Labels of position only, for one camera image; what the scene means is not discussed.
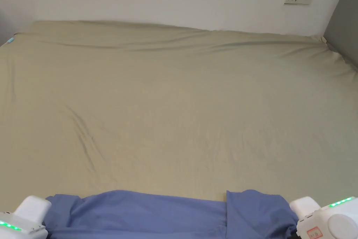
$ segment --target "blue cloth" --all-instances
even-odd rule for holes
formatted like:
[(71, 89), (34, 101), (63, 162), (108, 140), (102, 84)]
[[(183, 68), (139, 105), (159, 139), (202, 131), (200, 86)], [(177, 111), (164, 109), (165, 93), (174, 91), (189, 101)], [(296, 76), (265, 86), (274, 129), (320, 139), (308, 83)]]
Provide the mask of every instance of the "blue cloth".
[(227, 202), (131, 191), (55, 195), (50, 239), (285, 239), (297, 216), (279, 195), (227, 192)]

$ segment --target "green led light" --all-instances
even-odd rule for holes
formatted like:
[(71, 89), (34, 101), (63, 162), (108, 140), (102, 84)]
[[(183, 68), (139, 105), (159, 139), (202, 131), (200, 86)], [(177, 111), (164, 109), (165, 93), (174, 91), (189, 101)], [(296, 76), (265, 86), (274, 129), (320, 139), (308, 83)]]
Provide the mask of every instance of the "green led light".
[(0, 226), (4, 226), (4, 227), (7, 227), (7, 228), (11, 228), (13, 230), (21, 231), (20, 228), (15, 227), (15, 226), (13, 226), (13, 225), (11, 225), (9, 223), (6, 223), (6, 222), (2, 222), (2, 221), (0, 221)]
[(336, 202), (336, 203), (334, 203), (334, 204), (330, 204), (329, 207), (335, 207), (335, 206), (337, 206), (337, 205), (340, 205), (340, 204), (343, 204), (343, 203), (345, 203), (345, 202), (348, 202), (348, 201), (350, 201), (350, 200), (352, 200), (352, 199), (353, 199), (353, 197), (349, 197), (349, 198), (347, 198), (347, 199), (338, 201), (338, 202)]

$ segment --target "sticker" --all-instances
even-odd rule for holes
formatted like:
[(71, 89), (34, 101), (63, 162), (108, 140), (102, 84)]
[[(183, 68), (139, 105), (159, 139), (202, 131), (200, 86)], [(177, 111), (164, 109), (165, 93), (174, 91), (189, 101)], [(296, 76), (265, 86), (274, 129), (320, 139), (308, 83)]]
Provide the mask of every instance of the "sticker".
[(307, 232), (310, 239), (317, 239), (323, 237), (321, 230), (318, 227), (314, 227)]

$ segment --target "beige bed sheet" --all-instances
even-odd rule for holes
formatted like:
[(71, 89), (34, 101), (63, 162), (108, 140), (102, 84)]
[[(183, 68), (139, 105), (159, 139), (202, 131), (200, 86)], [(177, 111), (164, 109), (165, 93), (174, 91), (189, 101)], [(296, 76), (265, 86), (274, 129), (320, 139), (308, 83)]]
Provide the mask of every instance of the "beige bed sheet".
[(0, 49), (0, 208), (117, 189), (358, 195), (357, 90), (309, 37), (36, 22)]

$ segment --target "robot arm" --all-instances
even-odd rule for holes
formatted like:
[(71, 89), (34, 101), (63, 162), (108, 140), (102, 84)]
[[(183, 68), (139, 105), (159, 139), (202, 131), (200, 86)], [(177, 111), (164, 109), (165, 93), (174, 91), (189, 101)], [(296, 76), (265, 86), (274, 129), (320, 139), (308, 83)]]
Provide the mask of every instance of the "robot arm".
[(50, 207), (49, 201), (29, 196), (14, 213), (0, 212), (0, 239), (46, 239), (42, 222)]
[(358, 199), (349, 197), (320, 207), (311, 197), (289, 204), (297, 214), (301, 239), (358, 239)]

